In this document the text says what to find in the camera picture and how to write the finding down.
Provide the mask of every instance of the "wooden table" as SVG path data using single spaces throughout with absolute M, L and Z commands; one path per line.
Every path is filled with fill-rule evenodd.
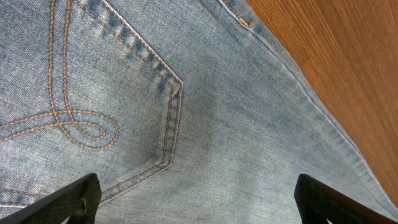
M 247 0 L 398 205 L 398 0 Z

